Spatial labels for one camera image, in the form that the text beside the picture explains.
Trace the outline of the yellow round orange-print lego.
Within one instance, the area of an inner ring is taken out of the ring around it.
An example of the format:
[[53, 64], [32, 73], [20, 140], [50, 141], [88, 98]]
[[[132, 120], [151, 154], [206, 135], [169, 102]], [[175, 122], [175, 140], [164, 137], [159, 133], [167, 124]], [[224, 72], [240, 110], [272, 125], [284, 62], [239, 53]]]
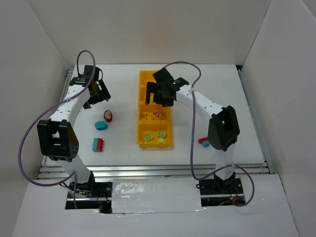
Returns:
[[153, 120], [162, 120], [163, 114], [157, 110], [153, 110]]

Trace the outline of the red flower lego brick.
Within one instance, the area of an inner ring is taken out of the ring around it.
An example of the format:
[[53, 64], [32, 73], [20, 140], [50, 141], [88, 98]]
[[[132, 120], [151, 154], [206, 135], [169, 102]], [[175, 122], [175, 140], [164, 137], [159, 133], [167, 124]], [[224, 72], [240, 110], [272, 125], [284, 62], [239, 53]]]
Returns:
[[103, 114], [103, 118], [106, 122], [112, 122], [113, 120], [113, 114], [111, 110], [106, 110]]

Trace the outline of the teal rounded lego brick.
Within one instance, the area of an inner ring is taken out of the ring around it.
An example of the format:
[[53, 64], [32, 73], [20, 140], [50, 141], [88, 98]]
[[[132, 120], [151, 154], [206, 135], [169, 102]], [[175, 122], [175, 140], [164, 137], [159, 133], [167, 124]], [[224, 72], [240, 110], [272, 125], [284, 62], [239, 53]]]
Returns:
[[95, 123], [95, 128], [96, 128], [96, 130], [105, 130], [105, 129], [107, 129], [108, 128], [108, 125], [107, 125], [107, 123], [106, 123], [106, 121], [98, 121], [98, 122], [96, 122]]

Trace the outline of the lime green lego brick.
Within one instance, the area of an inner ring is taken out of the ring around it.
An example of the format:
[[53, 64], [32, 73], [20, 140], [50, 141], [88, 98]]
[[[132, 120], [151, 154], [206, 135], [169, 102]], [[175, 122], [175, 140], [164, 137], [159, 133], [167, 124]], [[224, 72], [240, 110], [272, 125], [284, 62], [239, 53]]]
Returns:
[[164, 131], [164, 130], [157, 130], [156, 136], [164, 138], [166, 136], [166, 131]]

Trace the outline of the pale green lego brick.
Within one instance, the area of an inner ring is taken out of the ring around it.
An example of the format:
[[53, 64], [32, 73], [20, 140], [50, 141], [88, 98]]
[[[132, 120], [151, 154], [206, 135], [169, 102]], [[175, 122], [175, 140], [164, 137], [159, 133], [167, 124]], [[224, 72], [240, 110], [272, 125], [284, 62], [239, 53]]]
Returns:
[[158, 142], [161, 142], [161, 143], [164, 143], [165, 142], [165, 139], [163, 137], [160, 137], [158, 140]]

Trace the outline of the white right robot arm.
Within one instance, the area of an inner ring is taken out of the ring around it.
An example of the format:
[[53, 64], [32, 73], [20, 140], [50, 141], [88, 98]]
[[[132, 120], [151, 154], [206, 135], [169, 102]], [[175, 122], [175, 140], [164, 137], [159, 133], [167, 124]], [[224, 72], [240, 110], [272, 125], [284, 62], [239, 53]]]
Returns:
[[207, 139], [216, 150], [218, 161], [211, 173], [218, 190], [227, 189], [235, 180], [233, 151], [240, 134], [236, 111], [232, 106], [223, 107], [194, 89], [183, 78], [174, 79], [166, 68], [153, 73], [153, 82], [147, 83], [145, 104], [150, 102], [172, 107], [178, 101], [193, 110], [192, 133], [195, 136], [196, 115], [208, 122]]

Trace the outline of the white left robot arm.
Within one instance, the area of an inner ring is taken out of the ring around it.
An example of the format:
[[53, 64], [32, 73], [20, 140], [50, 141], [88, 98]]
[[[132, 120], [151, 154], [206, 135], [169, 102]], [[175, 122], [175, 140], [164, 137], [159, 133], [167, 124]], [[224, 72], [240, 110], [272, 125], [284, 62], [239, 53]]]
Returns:
[[68, 175], [73, 175], [71, 190], [87, 196], [95, 193], [95, 178], [78, 155], [79, 141], [73, 126], [81, 109], [89, 109], [110, 97], [102, 70], [86, 65], [82, 74], [71, 79], [65, 103], [59, 105], [49, 119], [37, 123], [42, 154], [57, 162]]

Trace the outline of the yellow divided plastic bin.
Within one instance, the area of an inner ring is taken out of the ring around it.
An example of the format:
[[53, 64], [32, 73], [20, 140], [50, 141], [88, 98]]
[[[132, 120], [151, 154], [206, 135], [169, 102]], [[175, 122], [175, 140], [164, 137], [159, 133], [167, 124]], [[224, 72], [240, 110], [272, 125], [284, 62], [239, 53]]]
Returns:
[[155, 71], [140, 71], [138, 83], [137, 144], [141, 149], [172, 148], [171, 108], [145, 104], [147, 83], [154, 82]]

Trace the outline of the teal rectangular lego brick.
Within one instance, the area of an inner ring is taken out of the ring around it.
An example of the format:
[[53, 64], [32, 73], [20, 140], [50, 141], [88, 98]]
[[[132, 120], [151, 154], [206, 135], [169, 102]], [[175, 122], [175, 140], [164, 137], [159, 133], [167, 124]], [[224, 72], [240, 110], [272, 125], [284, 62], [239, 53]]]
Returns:
[[94, 138], [93, 145], [92, 145], [93, 152], [98, 152], [97, 151], [97, 144], [98, 144], [98, 138]]

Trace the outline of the red studded lego brick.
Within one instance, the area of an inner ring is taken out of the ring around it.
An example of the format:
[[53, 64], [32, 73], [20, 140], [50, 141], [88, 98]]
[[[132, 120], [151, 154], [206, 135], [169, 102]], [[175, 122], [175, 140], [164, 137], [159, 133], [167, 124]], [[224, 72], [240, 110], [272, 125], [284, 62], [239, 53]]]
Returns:
[[97, 152], [102, 152], [103, 148], [104, 148], [104, 140], [102, 138], [98, 138], [97, 147], [96, 147]]

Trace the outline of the lime green lego in bin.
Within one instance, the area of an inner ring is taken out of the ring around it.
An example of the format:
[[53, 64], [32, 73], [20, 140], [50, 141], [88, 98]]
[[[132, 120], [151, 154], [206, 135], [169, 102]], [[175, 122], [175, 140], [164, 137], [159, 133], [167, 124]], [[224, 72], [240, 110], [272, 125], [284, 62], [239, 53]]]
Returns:
[[145, 142], [149, 142], [149, 141], [151, 141], [152, 139], [154, 139], [154, 135], [153, 135], [152, 133], [148, 133], [148, 134], [145, 134], [145, 135], [143, 136], [143, 138], [144, 138], [144, 141], [145, 141]]

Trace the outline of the red curved lego brick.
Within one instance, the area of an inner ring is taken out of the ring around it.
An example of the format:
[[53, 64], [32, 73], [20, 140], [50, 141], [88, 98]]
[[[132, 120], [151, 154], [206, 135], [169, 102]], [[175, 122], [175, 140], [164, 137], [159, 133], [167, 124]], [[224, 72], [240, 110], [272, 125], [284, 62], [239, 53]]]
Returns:
[[208, 141], [208, 137], [198, 139], [198, 143], [202, 144], [203, 142]]

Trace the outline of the teal small lego brick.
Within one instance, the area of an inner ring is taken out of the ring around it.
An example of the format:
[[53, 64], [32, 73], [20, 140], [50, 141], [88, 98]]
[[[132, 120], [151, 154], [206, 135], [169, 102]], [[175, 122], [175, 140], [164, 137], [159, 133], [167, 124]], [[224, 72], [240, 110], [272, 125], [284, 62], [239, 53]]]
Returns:
[[204, 148], [209, 147], [209, 146], [210, 146], [210, 143], [209, 143], [208, 141], [204, 141], [204, 142], [202, 143], [202, 146], [203, 146]]

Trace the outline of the white foil covered panel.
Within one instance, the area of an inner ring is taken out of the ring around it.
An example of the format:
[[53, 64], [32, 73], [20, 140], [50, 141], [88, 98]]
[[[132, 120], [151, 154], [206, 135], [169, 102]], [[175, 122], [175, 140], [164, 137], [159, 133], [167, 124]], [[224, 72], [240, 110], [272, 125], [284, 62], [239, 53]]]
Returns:
[[115, 179], [112, 212], [182, 213], [203, 210], [193, 178]]

